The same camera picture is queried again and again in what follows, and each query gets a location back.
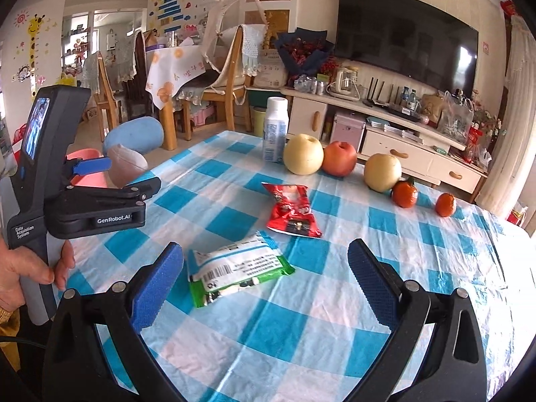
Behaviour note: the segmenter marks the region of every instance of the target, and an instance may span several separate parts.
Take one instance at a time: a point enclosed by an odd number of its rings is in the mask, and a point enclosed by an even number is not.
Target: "finger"
[[[28,276],[39,284],[54,281],[54,272],[37,254],[26,247],[10,251],[9,268],[21,276]]]
[[[54,268],[54,282],[58,289],[65,290],[68,272],[69,268],[65,265],[65,262],[60,260]]]
[[[62,247],[61,261],[65,263],[69,269],[74,269],[74,249],[72,248],[71,241],[66,240]]]

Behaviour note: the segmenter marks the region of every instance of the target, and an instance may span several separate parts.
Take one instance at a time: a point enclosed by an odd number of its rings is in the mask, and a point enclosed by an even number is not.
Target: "drawer handle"
[[[313,131],[318,131],[318,121],[320,120],[320,112],[315,112],[313,115]]]
[[[409,155],[406,153],[399,153],[396,149],[392,149],[389,151],[392,155],[400,158],[408,158]]]
[[[456,180],[461,180],[463,178],[463,176],[461,175],[458,175],[457,173],[451,171],[449,172],[449,175],[452,177],[452,178],[455,178]]]

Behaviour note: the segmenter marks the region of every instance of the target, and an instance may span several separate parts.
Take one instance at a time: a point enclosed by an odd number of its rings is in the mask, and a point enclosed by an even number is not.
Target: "pillow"
[[[119,189],[134,181],[149,169],[145,157],[123,145],[112,146],[108,150],[108,157],[112,160],[112,167],[108,170],[108,176]]]
[[[162,145],[164,130],[162,125],[150,116],[122,123],[108,133],[103,143],[103,154],[114,145],[123,145],[137,153],[147,154]]]

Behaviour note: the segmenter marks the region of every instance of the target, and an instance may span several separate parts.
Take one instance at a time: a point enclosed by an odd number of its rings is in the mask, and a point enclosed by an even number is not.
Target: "orange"
[[[449,217],[456,211],[456,198],[450,193],[442,193],[435,206],[436,213],[441,217]]]

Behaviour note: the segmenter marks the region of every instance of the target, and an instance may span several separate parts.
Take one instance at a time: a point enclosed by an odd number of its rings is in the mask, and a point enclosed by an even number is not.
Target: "handheld controller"
[[[159,178],[124,189],[71,186],[75,175],[107,170],[110,159],[67,160],[90,90],[65,85],[39,90],[26,124],[18,170],[0,181],[4,238],[10,249],[26,246],[53,267],[65,239],[137,228],[145,224],[145,200],[160,190]],[[56,313],[53,285],[20,280],[28,313],[42,325]]]

